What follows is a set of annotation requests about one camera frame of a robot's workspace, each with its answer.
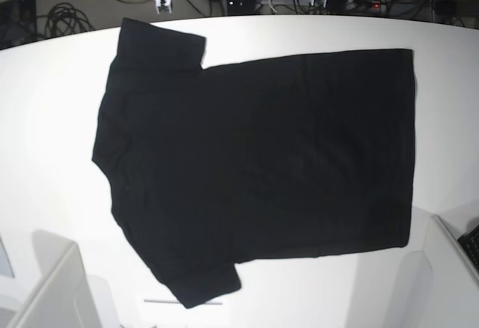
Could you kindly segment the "black T-shirt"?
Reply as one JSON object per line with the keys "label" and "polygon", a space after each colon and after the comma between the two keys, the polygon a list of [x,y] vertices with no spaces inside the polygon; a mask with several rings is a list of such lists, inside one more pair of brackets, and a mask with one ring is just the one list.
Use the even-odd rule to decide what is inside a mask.
{"label": "black T-shirt", "polygon": [[203,68],[195,34],[125,19],[93,162],[129,244],[190,309],[235,266],[404,247],[415,170],[410,49]]}

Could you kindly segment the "white table slot plate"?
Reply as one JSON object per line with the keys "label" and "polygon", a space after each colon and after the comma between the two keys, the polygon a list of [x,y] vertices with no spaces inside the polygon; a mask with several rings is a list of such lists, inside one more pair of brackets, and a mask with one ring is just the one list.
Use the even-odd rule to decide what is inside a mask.
{"label": "white table slot plate", "polygon": [[[160,299],[153,299],[153,298],[144,298],[143,302],[145,303],[156,303],[156,304],[170,304],[170,305],[183,305],[178,300],[160,300]],[[200,303],[200,305],[207,305],[207,306],[221,306],[223,302],[219,301],[208,301],[205,303]]]}

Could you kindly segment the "power strip with red light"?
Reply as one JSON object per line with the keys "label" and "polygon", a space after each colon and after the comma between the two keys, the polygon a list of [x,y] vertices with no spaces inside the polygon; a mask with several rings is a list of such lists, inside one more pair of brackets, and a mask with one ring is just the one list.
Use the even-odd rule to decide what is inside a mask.
{"label": "power strip with red light", "polygon": [[392,0],[346,0],[341,7],[346,13],[385,13]]}

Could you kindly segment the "white partition panel left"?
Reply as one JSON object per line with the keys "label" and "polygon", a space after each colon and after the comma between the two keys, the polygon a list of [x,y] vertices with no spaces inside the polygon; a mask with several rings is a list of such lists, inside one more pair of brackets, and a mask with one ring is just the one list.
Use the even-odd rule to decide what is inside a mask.
{"label": "white partition panel left", "polygon": [[1,289],[2,327],[120,327],[108,282],[85,271],[79,245],[48,231],[32,234],[40,278],[18,300]]}

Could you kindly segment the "white partition panel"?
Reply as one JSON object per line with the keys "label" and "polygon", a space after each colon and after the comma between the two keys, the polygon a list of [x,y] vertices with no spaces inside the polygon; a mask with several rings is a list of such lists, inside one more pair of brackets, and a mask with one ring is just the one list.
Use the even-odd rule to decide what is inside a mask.
{"label": "white partition panel", "polygon": [[401,261],[384,326],[478,326],[478,272],[439,216]]}
{"label": "white partition panel", "polygon": [[2,327],[120,327],[108,282],[85,271],[79,245],[48,231],[32,234],[40,278],[18,300],[1,289]]}

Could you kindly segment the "white partition panel right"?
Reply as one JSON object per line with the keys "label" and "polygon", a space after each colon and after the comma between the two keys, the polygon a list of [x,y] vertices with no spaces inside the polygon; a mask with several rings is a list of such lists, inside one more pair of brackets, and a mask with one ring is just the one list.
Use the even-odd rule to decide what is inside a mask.
{"label": "white partition panel right", "polygon": [[478,326],[478,272],[439,216],[401,261],[384,326]]}

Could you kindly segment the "black keyboard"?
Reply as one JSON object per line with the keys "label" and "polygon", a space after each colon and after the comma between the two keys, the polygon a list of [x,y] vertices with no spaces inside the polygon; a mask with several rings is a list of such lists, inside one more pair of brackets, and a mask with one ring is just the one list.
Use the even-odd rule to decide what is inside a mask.
{"label": "black keyboard", "polygon": [[461,245],[463,251],[466,253],[470,262],[478,271],[479,269],[479,226],[474,228],[471,232],[464,234],[458,239],[459,244]]}

